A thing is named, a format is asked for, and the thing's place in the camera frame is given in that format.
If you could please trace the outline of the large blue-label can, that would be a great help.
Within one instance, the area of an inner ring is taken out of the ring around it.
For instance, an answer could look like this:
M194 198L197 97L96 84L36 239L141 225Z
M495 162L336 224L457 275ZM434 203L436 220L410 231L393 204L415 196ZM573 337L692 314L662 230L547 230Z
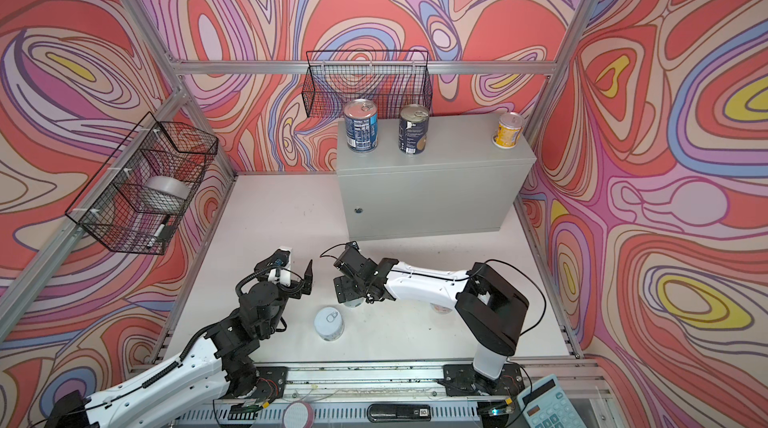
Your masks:
M373 151L378 144L378 108L370 100L358 99L343 107L346 143L354 152Z

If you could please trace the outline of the chopped tomato can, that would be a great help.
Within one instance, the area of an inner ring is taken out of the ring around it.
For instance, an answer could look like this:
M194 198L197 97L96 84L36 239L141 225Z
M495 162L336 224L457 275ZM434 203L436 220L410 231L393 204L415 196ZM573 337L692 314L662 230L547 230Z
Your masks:
M399 114L399 148L407 155L421 154L427 143L429 111L421 105L406 105Z

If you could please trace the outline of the small orange-label can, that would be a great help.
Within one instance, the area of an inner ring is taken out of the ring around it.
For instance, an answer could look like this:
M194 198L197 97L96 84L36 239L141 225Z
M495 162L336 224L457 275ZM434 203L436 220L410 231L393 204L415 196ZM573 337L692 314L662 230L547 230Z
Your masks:
M514 148L522 134L524 119L521 115L514 112L502 114L498 120L496 134L493 137L493 143L500 149Z

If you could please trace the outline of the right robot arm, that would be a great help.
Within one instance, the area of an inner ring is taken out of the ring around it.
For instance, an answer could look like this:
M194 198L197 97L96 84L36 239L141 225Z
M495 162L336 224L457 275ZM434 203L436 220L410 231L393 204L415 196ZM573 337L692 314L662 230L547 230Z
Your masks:
M530 302L487 262L465 271L420 268L394 258L376 262L355 242L334 258L341 275L334 279L341 304L364 301L418 301L456 312L478 342L472 368L476 375L498 380L523 334Z

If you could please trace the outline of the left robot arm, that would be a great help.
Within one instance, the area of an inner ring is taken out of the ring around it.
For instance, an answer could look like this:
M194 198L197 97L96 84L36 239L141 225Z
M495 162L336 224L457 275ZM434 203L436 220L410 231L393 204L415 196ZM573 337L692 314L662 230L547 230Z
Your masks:
M189 409L224 396L250 394L261 378L252 354L286 331L286 305L312 291L313 271L291 268L291 251L276 250L235 286L238 306L195 332L180 353L126 382L55 404L45 427L161 427Z

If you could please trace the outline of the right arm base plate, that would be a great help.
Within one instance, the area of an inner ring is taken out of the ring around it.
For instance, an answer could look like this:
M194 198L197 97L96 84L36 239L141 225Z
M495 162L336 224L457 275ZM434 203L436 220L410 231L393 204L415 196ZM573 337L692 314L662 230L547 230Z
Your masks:
M437 383L449 397L506 396L516 397L525 388L526 378L516 364L505 364L498 379L478 374L471 364L447 364Z

